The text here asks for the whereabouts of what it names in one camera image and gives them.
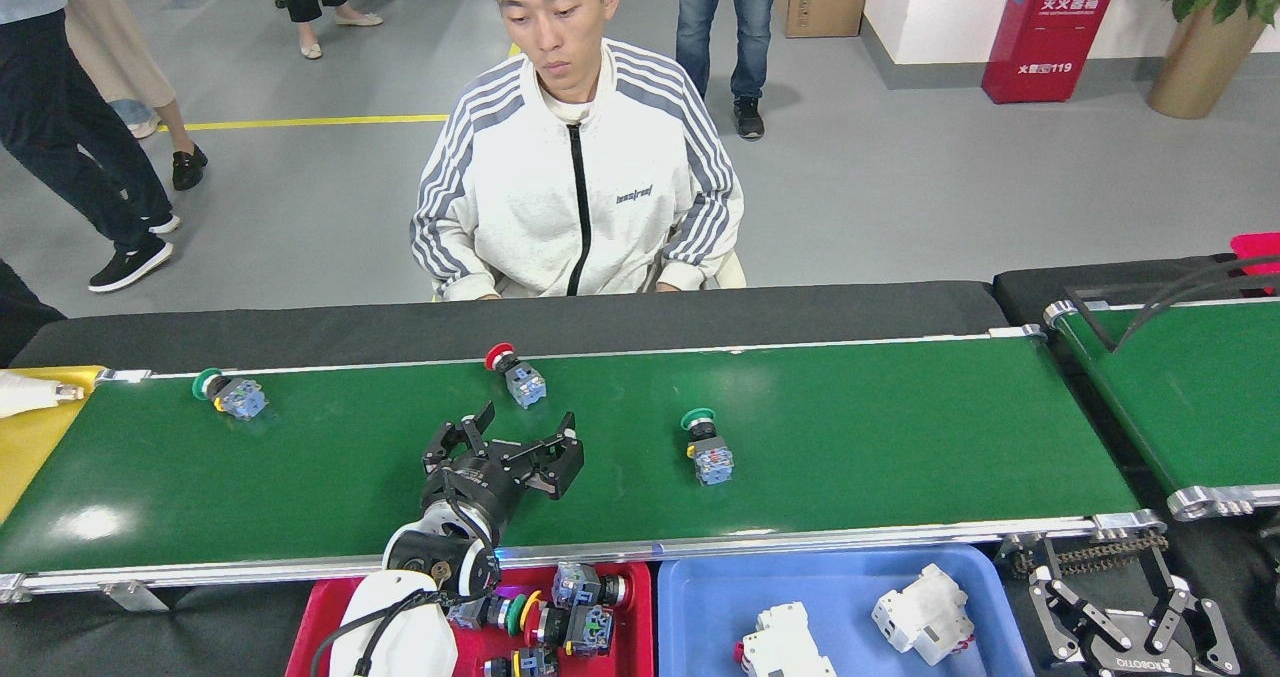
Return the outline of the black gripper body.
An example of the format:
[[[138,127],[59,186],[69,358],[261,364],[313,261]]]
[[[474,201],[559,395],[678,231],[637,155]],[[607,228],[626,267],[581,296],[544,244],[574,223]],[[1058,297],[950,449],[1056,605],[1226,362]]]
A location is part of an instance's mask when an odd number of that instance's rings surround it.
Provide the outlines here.
[[[525,494],[502,467],[438,467],[425,484],[425,532],[499,543]]]
[[[1100,671],[1114,674],[1194,674],[1194,660],[1178,642],[1171,642],[1164,651],[1155,651],[1146,644],[1120,649],[1103,637],[1089,637],[1085,640],[1085,659]]]

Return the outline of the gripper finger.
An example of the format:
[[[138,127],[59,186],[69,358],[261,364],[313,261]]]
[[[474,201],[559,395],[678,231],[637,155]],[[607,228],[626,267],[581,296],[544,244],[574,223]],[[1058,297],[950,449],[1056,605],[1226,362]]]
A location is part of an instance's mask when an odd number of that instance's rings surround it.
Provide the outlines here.
[[[1167,674],[1238,674],[1242,663],[1219,604],[1197,598],[1180,577],[1155,590],[1158,601],[1146,637],[1146,653]]]
[[[522,489],[534,489],[559,500],[570,489],[585,457],[576,436],[575,413],[566,413],[550,436],[527,444],[500,442],[500,465]]]
[[[1084,658],[1092,639],[1111,641],[1110,618],[1048,566],[1030,572],[1030,599],[1052,658]]]
[[[457,425],[449,421],[442,424],[425,449],[425,468],[439,468],[449,459],[468,453],[488,458],[483,434],[494,417],[494,404],[486,403],[479,413],[467,413]]]

